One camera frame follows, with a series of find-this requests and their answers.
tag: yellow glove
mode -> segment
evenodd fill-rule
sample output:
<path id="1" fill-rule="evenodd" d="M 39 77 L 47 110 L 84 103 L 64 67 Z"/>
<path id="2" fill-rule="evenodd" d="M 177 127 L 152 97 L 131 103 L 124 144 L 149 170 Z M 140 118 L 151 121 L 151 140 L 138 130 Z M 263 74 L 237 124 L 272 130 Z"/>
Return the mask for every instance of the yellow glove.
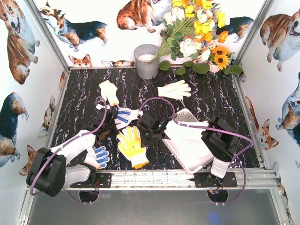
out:
<path id="1" fill-rule="evenodd" d="M 117 135 L 120 140 L 118 149 L 126 159 L 131 161 L 131 167 L 139 169 L 148 164 L 146 148 L 141 148 L 141 137 L 137 127 L 126 127 L 122 132 Z"/>

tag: black marble tabletop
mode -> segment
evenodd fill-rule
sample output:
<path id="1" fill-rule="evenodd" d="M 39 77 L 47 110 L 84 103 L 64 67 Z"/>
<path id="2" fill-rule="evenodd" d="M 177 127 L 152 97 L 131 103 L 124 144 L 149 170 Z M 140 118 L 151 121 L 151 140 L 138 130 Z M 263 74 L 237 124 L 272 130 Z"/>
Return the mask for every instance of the black marble tabletop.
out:
<path id="1" fill-rule="evenodd" d="M 170 71 L 160 71 L 152 80 L 138 77 L 135 68 L 104 68 L 104 69 L 78 69 L 72 70 L 67 84 L 67 90 L 62 102 L 59 119 L 56 125 L 52 146 L 61 144 L 73 137 L 92 119 L 96 118 L 97 109 L 95 99 L 100 96 L 99 84 L 109 80 L 117 87 L 117 97 L 120 107 L 138 109 L 150 97 L 158 96 L 157 87 L 184 79 L 192 88 L 191 97 L 183 100 L 173 100 L 172 104 L 178 112 L 183 108 L 189 109 L 199 121 L 209 120 L 213 115 L 224 119 L 240 134 L 250 137 L 249 130 L 243 115 L 238 95 L 230 77 L 221 74 L 208 73 L 197 75 L 187 70 L 184 76 L 175 73 L 176 68 Z M 172 110 L 165 102 L 154 100 L 148 102 L 143 108 L 155 118 L 165 118 L 172 115 Z M 247 146 L 247 141 L 241 140 L 237 152 Z M 110 162 L 106 170 L 131 170 L 131 163 L 117 150 L 117 139 L 110 136 L 95 147 L 105 146 L 110 152 Z M 147 170 L 182 169 L 177 160 L 162 141 L 147 148 L 149 164 L 142 167 Z M 77 163 L 84 158 L 83 155 L 75 158 Z M 240 161 L 245 167 L 259 167 L 254 148 L 250 148 L 240 155 Z"/>

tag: plastic tray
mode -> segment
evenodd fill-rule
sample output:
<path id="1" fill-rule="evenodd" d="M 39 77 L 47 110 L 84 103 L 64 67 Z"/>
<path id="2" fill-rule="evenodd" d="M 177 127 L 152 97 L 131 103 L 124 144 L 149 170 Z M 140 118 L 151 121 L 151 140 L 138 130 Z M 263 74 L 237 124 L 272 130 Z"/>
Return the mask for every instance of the plastic tray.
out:
<path id="1" fill-rule="evenodd" d="M 175 119 L 181 122 L 199 122 L 188 109 L 179 111 Z M 197 172 L 213 160 L 213 155 L 204 142 L 182 139 L 163 139 L 163 142 L 187 174 Z"/>

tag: flower bouquet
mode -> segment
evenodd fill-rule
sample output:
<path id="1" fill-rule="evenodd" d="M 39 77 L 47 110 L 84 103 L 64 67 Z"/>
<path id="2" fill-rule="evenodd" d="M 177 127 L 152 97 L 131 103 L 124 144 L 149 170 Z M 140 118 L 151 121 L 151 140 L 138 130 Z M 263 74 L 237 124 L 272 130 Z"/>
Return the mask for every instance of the flower bouquet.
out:
<path id="1" fill-rule="evenodd" d="M 177 71 L 185 73 L 184 67 L 192 67 L 200 74 L 217 72 L 227 68 L 233 54 L 223 46 L 211 42 L 225 42 L 228 31 L 216 35 L 217 26 L 229 25 L 230 18 L 221 10 L 221 4 L 211 0 L 172 0 L 172 9 L 164 15 L 166 29 L 161 31 L 163 41 L 153 60 L 171 54 L 171 59 L 191 57 Z M 161 70 L 168 70 L 170 62 L 163 61 Z"/>

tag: gray floor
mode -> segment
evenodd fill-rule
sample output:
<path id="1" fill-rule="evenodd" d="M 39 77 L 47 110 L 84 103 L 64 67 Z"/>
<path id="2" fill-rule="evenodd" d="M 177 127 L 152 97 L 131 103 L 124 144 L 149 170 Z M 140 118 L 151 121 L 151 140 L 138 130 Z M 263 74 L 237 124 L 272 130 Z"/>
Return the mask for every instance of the gray floor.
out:
<path id="1" fill-rule="evenodd" d="M 230 190 L 229 200 L 240 190 Z M 277 225 L 269 190 L 246 190 L 229 205 L 216 206 L 206 191 L 101 191 L 92 206 L 61 192 L 37 196 L 31 225 Z M 78 198 L 78 191 L 71 191 Z"/>

